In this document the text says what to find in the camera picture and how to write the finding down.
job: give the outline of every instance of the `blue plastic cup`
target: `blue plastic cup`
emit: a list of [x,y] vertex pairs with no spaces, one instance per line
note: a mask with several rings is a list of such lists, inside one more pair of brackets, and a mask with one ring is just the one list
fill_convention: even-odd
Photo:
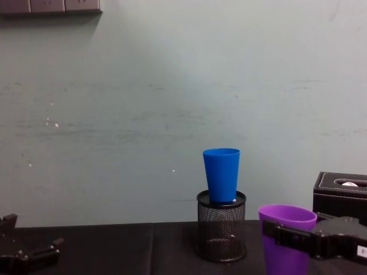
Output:
[[203,153],[209,197],[212,202],[231,202],[236,198],[240,150],[208,149]]

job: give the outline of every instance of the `purple plastic cup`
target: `purple plastic cup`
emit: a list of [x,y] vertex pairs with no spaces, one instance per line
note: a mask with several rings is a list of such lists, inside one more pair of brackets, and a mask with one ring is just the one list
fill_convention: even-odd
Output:
[[[311,230],[317,215],[310,210],[293,205],[263,205],[259,208],[261,226],[263,220]],[[295,249],[277,245],[273,238],[263,235],[267,275],[306,275],[309,255]]]

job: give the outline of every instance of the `tissue box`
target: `tissue box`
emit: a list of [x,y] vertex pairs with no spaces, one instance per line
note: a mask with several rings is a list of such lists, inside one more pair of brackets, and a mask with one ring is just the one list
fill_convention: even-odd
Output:
[[[358,185],[343,186],[352,182]],[[321,172],[314,187],[314,212],[355,217],[367,226],[367,175]]]

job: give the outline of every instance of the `mesh cylinder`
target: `mesh cylinder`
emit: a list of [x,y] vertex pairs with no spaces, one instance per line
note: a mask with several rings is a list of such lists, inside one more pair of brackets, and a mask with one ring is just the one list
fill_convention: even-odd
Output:
[[245,257],[246,196],[237,192],[235,202],[221,205],[211,202],[206,190],[197,195],[197,201],[199,256],[214,262],[232,262]]

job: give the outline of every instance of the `black clamp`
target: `black clamp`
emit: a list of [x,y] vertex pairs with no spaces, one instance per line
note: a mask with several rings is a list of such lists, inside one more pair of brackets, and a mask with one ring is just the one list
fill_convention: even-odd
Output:
[[15,228],[17,215],[11,214],[0,219],[0,274],[27,274],[58,263],[62,238],[56,239],[49,247],[28,250],[9,235]]
[[311,258],[345,258],[367,265],[367,227],[355,218],[317,214],[318,223],[312,231],[263,221],[263,234],[274,238],[276,244],[306,252]]

